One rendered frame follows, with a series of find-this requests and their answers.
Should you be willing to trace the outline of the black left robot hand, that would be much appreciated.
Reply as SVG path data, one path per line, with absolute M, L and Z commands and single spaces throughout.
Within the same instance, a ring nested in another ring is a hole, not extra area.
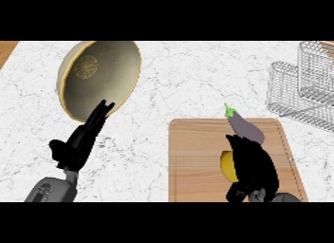
M 82 168 L 104 123 L 106 113 L 113 106 L 113 103 L 104 104 L 104 101 L 100 101 L 88 119 L 72 131 L 68 141 L 51 140 L 48 142 L 51 159 L 57 161 L 59 169 L 76 172 Z

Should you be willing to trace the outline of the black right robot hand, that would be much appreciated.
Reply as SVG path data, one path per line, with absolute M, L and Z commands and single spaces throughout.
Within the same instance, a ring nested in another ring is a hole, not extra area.
M 237 182 L 231 183 L 225 199 L 239 203 L 253 192 L 264 191 L 259 202 L 268 202 L 279 189 L 279 178 L 268 153 L 255 141 L 237 135 L 227 135 L 225 139 L 233 150 L 237 179 Z

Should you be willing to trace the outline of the yellow lemon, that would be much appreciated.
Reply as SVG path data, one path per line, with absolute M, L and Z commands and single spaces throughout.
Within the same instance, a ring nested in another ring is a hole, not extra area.
M 233 152 L 222 151 L 220 156 L 220 169 L 225 179 L 230 182 L 237 182 L 236 178 L 236 168 L 234 168 L 234 161 L 233 161 Z

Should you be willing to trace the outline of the wooden cutting board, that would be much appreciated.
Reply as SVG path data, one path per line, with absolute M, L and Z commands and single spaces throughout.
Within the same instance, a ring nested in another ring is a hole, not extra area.
M 248 119 L 264 133 L 262 148 L 273 160 L 279 192 L 308 201 L 281 124 L 271 118 Z M 230 181 L 220 170 L 220 155 L 231 147 L 225 119 L 174 119 L 168 129 L 168 200 L 224 201 Z

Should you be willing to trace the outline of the purple eggplant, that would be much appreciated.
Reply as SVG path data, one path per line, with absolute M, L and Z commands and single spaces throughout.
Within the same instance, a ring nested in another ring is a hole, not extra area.
M 262 144 L 264 133 L 261 129 L 239 116 L 236 110 L 227 105 L 224 105 L 224 117 L 228 120 L 236 135 Z

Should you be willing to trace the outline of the grey bowl with yellow rim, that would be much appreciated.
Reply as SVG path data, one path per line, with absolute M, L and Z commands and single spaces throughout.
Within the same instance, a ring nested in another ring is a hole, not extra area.
M 84 122 L 100 101 L 122 106 L 141 68 L 132 41 L 82 41 L 69 50 L 57 70 L 56 92 L 68 116 Z

